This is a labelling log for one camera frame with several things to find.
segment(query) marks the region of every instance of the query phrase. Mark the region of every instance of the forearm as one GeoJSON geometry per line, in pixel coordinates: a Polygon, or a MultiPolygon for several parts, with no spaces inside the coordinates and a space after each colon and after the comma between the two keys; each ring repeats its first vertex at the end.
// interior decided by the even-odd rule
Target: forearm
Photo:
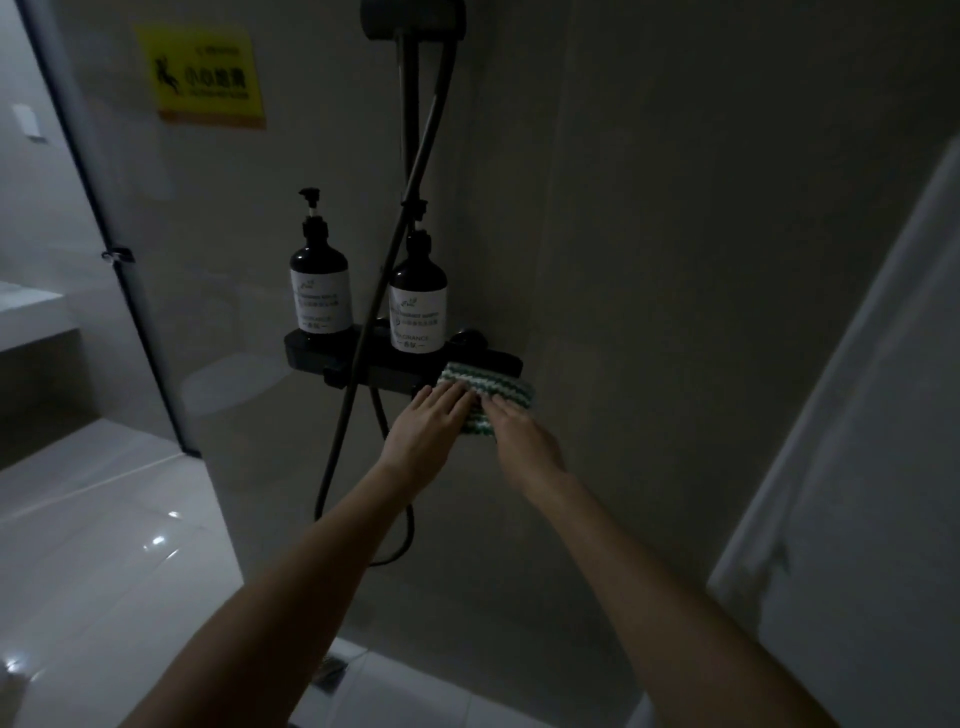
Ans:
{"type": "Polygon", "coordinates": [[[200,629],[124,725],[286,725],[413,495],[375,468],[200,629]]]}
{"type": "Polygon", "coordinates": [[[569,548],[667,724],[834,725],[762,647],[623,531],[575,478],[528,497],[569,548]]]}

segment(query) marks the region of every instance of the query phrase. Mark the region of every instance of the light switch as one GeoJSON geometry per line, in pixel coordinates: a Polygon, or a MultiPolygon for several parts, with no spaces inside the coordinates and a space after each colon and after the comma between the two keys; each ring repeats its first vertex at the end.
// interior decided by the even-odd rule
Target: light switch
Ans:
{"type": "Polygon", "coordinates": [[[43,134],[40,133],[40,125],[36,121],[34,110],[26,104],[12,104],[13,115],[16,116],[16,123],[20,125],[20,131],[31,141],[46,141],[43,134]]]}

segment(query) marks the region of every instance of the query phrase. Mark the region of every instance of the caution slippery sign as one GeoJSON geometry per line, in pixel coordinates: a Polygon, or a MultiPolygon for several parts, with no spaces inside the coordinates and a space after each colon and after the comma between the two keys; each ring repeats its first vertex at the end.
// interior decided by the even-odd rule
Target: caution slippery sign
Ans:
{"type": "Polygon", "coordinates": [[[250,37],[237,28],[135,27],[160,118],[263,128],[250,37]]]}

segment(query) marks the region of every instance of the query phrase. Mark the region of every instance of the green and white towel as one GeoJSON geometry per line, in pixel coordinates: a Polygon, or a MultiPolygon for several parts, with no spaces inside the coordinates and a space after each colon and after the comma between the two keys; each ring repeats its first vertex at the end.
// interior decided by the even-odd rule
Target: green and white towel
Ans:
{"type": "MultiPolygon", "coordinates": [[[[500,395],[504,400],[509,400],[523,409],[530,409],[534,401],[534,388],[525,381],[479,367],[471,367],[469,364],[447,362],[437,382],[448,380],[464,381],[481,394],[491,397],[500,395]]],[[[464,427],[460,431],[466,435],[493,435],[493,426],[487,419],[480,402],[470,409],[467,421],[464,422],[464,427]]]]}

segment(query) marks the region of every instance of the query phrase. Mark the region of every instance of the dark pump bottle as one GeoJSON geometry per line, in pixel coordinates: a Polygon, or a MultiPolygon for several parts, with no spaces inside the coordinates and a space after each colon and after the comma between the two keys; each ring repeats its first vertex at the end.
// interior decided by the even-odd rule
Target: dark pump bottle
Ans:
{"type": "Polygon", "coordinates": [[[326,241],[326,222],[317,214],[320,190],[305,187],[300,194],[309,215],[303,221],[306,245],[290,258],[297,324],[309,334],[345,331],[353,326],[347,258],[326,241]]]}
{"type": "Polygon", "coordinates": [[[412,231],[407,259],[390,276],[390,341],[402,352],[437,352],[446,342],[446,273],[430,250],[430,236],[412,231]]]}

